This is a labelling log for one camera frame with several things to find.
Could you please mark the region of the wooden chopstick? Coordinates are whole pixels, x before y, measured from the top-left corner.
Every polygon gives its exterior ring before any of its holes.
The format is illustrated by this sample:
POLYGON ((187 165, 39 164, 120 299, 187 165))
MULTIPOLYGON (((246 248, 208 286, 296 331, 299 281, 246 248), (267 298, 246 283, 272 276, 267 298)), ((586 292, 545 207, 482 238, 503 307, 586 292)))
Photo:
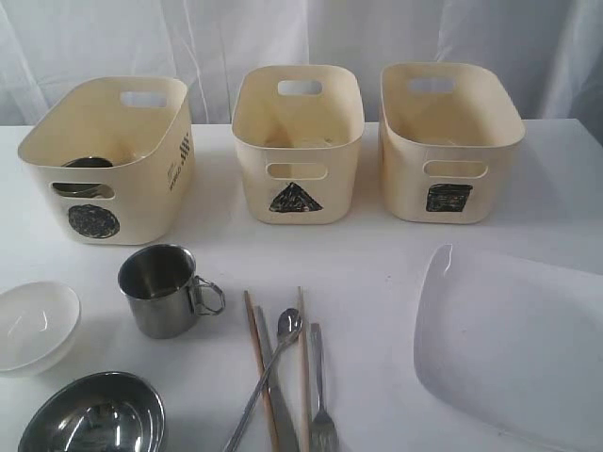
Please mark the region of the wooden chopstick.
MULTIPOLYGON (((257 327, 256 327, 255 316, 253 313, 253 302, 251 300, 251 296, 250 296, 250 293, 248 290, 243 291, 243 300, 245 302, 245 307, 246 307, 246 314, 247 314, 247 318, 248 318, 250 336, 251 336, 251 341, 252 341, 252 345, 253 345, 253 351, 254 351, 254 355, 255 355, 257 371, 258 371, 259 376, 262 376, 265 368, 264 368, 264 364, 263 364, 263 360, 262 360, 262 352, 261 352, 261 347, 260 347, 259 335, 258 335, 258 331, 257 331, 257 327)), ((279 450, 278 434, 277 434, 277 430, 276 430, 275 423, 274 423, 273 410, 272 410, 269 390, 268 390, 267 386, 264 386, 261 397, 262 397, 262 403, 263 403, 263 407, 264 407, 264 414, 266 416, 268 428, 269 428, 271 450, 278 451, 279 450)))
POLYGON ((302 328, 299 335, 299 357, 300 357, 300 386, 301 386, 301 451, 310 451, 310 382, 309 382, 309 361, 307 348, 307 320, 305 315, 304 296, 301 286, 298 287, 298 310, 301 314, 302 328))

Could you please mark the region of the left wooden chopstick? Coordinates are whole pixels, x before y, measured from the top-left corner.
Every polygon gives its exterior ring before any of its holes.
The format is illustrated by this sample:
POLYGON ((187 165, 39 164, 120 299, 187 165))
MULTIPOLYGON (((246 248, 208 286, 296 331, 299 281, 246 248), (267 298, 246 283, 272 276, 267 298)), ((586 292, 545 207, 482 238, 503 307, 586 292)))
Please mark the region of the left wooden chopstick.
MULTIPOLYGON (((254 355, 255 355, 257 371, 258 371, 259 376, 262 376, 265 368, 264 368, 264 364, 263 364, 263 360, 262 360, 262 352, 261 352, 261 347, 260 347, 259 335, 258 335, 258 331, 257 331, 257 327, 256 327, 255 316, 253 313, 253 302, 251 300, 251 296, 250 296, 250 293, 248 290, 243 291, 243 300, 245 302, 245 307, 246 307, 246 314, 247 314, 247 318, 248 318, 250 336, 251 336, 251 341, 252 341, 252 345, 253 345, 253 351, 254 351, 254 355)), ((264 414, 266 416, 268 428, 269 428, 271 450, 278 451, 279 450, 278 434, 277 434, 277 430, 276 430, 275 423, 274 423, 273 410, 272 410, 269 390, 268 390, 267 386, 264 386, 261 397, 262 397, 262 403, 263 403, 263 407, 264 407, 264 414)))

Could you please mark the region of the small steel cup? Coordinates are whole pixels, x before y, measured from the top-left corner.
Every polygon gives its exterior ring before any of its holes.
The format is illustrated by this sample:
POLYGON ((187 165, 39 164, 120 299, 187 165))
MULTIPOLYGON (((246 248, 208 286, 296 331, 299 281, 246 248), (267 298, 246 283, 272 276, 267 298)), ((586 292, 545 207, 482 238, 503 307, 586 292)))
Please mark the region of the small steel cup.
MULTIPOLYGON (((64 168, 111 168, 112 163, 98 156, 81 157, 72 160, 63 165, 64 168)), ((68 198, 84 198, 94 199, 102 198, 109 199, 114 196, 111 187, 103 184, 73 184, 73 183, 53 183, 55 192, 63 197, 68 198)))

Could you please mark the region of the cream bin with square mark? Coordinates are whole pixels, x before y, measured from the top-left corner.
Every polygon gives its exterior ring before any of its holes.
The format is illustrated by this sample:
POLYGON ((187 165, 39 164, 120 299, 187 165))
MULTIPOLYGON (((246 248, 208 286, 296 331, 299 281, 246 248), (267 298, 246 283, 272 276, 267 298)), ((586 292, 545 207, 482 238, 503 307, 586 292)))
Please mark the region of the cream bin with square mark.
POLYGON ((387 210, 414 222, 485 219, 526 134, 497 76, 465 63, 398 63, 381 73, 381 101, 387 210))

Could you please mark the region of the steel fork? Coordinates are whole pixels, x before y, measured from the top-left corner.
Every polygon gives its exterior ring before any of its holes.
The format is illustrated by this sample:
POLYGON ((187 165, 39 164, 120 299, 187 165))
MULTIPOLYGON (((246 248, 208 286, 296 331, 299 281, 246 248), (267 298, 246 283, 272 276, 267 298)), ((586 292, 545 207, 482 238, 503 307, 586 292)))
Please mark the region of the steel fork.
POLYGON ((338 434, 325 405, 323 343, 318 323, 311 324, 310 335, 318 391, 318 411, 310 424, 310 450, 337 452, 340 450, 338 434))

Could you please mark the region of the steel table knife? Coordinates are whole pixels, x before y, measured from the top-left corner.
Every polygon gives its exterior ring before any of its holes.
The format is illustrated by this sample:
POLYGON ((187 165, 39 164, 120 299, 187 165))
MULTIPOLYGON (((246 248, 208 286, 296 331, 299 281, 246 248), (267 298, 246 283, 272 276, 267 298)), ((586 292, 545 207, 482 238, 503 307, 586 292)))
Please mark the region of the steel table knife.
MULTIPOLYGON (((262 308, 260 306, 254 306, 253 313, 258 332, 262 362, 264 366, 267 366, 269 359, 273 354, 269 340, 269 330, 262 308)), ((267 382, 267 389, 278 438, 279 451, 299 451, 300 447, 296 430, 278 380, 277 364, 272 367, 267 382)))

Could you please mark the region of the steel mug with folding handle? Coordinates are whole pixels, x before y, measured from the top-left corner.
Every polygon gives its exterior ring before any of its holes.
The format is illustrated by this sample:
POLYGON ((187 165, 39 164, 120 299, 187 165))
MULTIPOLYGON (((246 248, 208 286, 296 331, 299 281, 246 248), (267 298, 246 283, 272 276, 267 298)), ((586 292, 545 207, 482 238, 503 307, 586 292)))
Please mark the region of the steel mug with folding handle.
POLYGON ((225 295, 197 274, 186 248, 154 244, 136 251, 121 265, 118 286, 139 330, 153 339, 170 339, 196 325, 198 318, 220 315, 225 295))

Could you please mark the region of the white ceramic bowl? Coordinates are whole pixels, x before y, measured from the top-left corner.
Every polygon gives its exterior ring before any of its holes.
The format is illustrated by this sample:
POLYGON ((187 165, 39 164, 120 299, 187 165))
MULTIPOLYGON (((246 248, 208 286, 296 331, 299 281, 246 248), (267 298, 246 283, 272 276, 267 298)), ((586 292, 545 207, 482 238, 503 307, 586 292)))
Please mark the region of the white ceramic bowl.
POLYGON ((71 351, 81 302, 62 282, 28 282, 1 294, 1 376, 38 375, 71 351))

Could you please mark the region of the right wooden chopstick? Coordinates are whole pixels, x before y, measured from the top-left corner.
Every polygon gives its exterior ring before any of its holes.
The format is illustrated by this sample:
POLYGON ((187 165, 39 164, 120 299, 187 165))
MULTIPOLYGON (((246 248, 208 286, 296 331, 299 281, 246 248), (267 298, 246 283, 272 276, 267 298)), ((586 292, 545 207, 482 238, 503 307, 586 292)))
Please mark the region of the right wooden chopstick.
POLYGON ((301 451, 310 451, 310 382, 309 382, 309 361, 307 348, 307 320, 305 315, 304 296, 301 286, 298 287, 298 310, 301 314, 302 328, 299 335, 299 357, 300 357, 300 386, 301 386, 301 451))

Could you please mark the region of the large stainless steel bowl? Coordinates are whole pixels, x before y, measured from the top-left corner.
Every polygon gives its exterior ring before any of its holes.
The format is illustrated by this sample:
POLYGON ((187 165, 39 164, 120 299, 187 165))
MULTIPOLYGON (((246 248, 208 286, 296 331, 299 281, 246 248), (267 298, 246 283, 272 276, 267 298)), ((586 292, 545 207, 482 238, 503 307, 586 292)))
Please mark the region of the large stainless steel bowl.
POLYGON ((106 371, 77 379, 52 395, 24 429, 20 451, 164 451, 164 403, 132 373, 106 371))

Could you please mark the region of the long steel spoon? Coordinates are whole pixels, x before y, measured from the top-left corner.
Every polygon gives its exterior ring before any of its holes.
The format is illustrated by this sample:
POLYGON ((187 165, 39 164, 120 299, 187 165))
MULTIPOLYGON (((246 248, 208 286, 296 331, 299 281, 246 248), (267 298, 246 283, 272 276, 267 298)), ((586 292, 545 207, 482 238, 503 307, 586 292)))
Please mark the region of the long steel spoon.
POLYGON ((287 308, 280 314, 277 325, 278 345, 269 362, 265 365, 265 370, 258 380, 235 430, 223 448, 224 452, 234 452, 237 450, 251 419, 257 399, 269 379, 272 367, 278 362, 281 353, 297 340, 302 331, 302 323, 302 315, 295 308, 287 308))

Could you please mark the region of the cream bin with circle mark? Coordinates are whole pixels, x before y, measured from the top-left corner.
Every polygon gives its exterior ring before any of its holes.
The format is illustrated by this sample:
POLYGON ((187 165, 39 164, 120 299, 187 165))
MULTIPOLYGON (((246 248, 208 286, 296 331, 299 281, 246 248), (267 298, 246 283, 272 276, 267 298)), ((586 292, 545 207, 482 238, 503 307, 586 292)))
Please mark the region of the cream bin with circle mark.
POLYGON ((25 136, 19 158, 63 233, 80 243, 141 245, 168 231, 195 170, 187 92, 167 77, 91 79, 25 136), (89 156, 112 167, 63 167, 89 156), (53 183, 103 184, 114 196, 63 197, 53 183))

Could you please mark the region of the white backdrop curtain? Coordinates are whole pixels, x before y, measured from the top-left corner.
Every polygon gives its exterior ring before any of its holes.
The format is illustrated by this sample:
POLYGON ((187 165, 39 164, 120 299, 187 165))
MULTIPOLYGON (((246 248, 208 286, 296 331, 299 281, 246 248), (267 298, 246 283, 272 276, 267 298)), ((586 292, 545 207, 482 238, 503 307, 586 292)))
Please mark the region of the white backdrop curtain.
POLYGON ((352 71, 377 115, 381 70, 451 61, 495 73, 522 117, 602 133, 598 1, 5 1, 1 122, 37 122, 95 77, 176 77, 193 120, 226 123, 244 75, 272 64, 352 71))

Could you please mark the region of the white rectangular plate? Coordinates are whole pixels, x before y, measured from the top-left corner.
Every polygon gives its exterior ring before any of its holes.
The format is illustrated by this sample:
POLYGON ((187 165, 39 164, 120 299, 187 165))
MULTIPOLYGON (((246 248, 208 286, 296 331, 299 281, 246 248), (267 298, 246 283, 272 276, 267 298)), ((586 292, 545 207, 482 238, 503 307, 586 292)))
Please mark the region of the white rectangular plate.
POLYGON ((414 368, 480 423, 555 451, 598 451, 602 278, 443 245, 422 283, 414 368))

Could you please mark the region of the cream bin with triangle mark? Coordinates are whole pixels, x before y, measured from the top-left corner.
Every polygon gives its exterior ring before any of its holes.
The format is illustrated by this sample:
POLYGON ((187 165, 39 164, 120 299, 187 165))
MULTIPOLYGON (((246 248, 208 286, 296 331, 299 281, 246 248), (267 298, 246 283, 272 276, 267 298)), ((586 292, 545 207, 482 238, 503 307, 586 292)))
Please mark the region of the cream bin with triangle mark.
POLYGON ((277 65, 244 77, 232 119, 246 202, 270 224, 328 224, 350 209, 365 130, 355 75, 277 65))

